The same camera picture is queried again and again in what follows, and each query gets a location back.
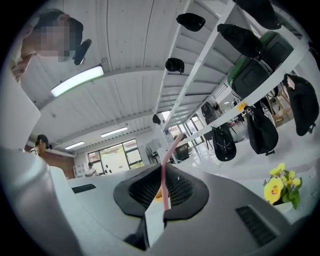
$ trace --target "grey device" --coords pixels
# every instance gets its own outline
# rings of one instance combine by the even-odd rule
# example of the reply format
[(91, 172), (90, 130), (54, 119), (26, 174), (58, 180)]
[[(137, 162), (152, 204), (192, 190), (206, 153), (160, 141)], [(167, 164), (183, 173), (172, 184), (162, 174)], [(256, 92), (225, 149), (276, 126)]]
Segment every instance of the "grey device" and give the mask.
[[(159, 164), (66, 180), (60, 169), (29, 153), (2, 149), (0, 160), (1, 185), (13, 212), (49, 255), (273, 255), (297, 229), (233, 180), (167, 165), (167, 187), (176, 201), (164, 213), (163, 233), (143, 251), (128, 238), (146, 235), (142, 241), (148, 243), (146, 230), (141, 231), (148, 200), (141, 203), (139, 196), (147, 187), (152, 194), (150, 186), (160, 186)], [(77, 194), (72, 190), (90, 184), (93, 189)], [(145, 189), (137, 192), (136, 184)], [(119, 190), (122, 196), (116, 195)], [(201, 203), (190, 203), (201, 195)], [(125, 213), (119, 199), (138, 207), (136, 213)], [(182, 211), (186, 206), (188, 214)]]

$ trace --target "flower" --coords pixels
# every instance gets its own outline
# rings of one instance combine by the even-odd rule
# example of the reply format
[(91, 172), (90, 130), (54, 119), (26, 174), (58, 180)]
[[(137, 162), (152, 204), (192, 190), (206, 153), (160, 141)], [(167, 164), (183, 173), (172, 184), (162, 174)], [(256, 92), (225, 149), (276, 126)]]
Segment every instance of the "flower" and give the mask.
[(299, 178), (295, 178), (295, 171), (291, 170), (289, 171), (289, 179), (287, 179), (285, 176), (282, 176), (282, 180), (283, 180), (283, 183), (285, 185), (295, 185), (295, 186), (298, 186), (300, 185), (301, 181)]
[(271, 178), (269, 183), (264, 186), (264, 198), (269, 201), (270, 204), (273, 204), (280, 199), (283, 188), (284, 184), (280, 178)]
[(278, 167), (277, 168), (274, 168), (270, 171), (270, 174), (271, 175), (278, 175), (280, 173), (282, 173), (285, 169), (285, 163), (282, 162), (282, 163), (279, 163)]

